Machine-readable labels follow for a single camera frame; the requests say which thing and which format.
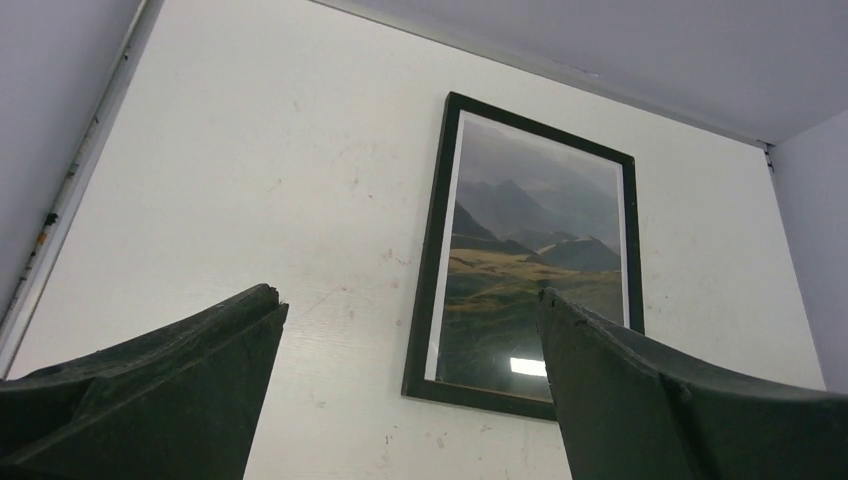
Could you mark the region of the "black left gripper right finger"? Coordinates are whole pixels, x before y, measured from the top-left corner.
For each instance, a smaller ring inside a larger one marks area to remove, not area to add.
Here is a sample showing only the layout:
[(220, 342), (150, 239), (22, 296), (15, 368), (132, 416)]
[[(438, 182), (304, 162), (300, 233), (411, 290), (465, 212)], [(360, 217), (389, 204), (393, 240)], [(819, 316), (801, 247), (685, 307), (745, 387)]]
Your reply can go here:
[(847, 398), (710, 364), (561, 297), (537, 330), (576, 479), (843, 479)]

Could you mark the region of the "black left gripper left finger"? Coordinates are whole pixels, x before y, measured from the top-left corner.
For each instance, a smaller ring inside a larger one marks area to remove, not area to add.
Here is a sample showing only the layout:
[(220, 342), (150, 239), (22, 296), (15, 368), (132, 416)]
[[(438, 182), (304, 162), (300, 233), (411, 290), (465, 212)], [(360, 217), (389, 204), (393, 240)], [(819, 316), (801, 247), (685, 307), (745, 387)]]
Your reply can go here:
[(259, 284), (1, 384), (5, 479), (240, 479), (288, 307)]

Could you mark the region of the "wooden picture frame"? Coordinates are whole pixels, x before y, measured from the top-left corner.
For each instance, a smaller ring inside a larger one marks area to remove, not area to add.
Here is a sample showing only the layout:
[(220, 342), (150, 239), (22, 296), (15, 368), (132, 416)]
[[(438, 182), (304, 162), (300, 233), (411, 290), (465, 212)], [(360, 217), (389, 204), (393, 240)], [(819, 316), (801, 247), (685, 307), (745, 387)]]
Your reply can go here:
[(436, 287), (440, 273), (457, 125), (458, 118), (463, 112), (470, 112), (502, 122), (621, 164), (624, 178), (624, 231), (627, 241), (626, 271), (630, 302), (630, 322), (628, 325), (622, 326), (643, 332), (645, 329), (644, 301), (639, 250), (635, 160), (633, 156), (627, 153), (458, 92), (449, 93), (445, 99), (401, 391), (404, 396), (414, 399), (430, 400), (520, 417), (551, 420), (554, 418), (551, 396), (548, 401), (540, 401), (461, 388), (429, 381), (425, 378), (426, 361), (431, 343), (430, 333), (434, 318)]

